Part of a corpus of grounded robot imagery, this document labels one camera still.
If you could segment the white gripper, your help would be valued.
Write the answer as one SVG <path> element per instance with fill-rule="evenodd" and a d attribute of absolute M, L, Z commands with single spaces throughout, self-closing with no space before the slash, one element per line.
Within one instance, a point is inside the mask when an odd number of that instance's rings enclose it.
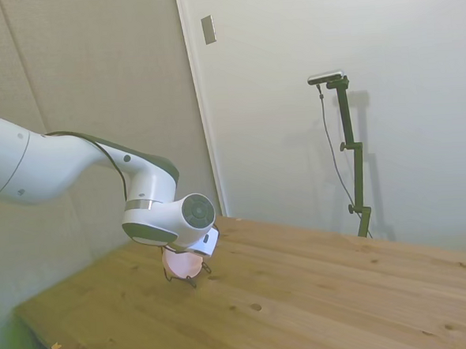
<path fill-rule="evenodd" d="M 220 237 L 217 227 L 211 227 L 207 234 L 203 235 L 193 245 L 189 246 L 187 250 L 195 253 L 200 257 L 211 257 L 215 251 L 216 244 Z"/>

